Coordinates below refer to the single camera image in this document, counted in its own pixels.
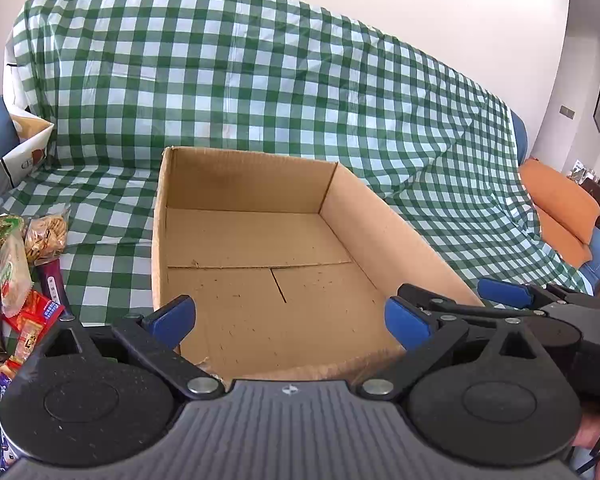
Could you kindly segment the person right hand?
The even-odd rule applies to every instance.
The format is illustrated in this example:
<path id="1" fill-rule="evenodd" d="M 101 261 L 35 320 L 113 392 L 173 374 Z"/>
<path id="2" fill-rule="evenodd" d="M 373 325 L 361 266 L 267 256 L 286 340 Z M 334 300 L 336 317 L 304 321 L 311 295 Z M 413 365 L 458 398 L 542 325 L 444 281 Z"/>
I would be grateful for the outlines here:
<path id="1" fill-rule="evenodd" d="M 573 445 L 580 448 L 592 448 L 600 438 L 600 414 L 585 413 L 582 418 L 581 426 L 574 438 Z M 596 480 L 600 480 L 600 461 L 594 474 Z"/>

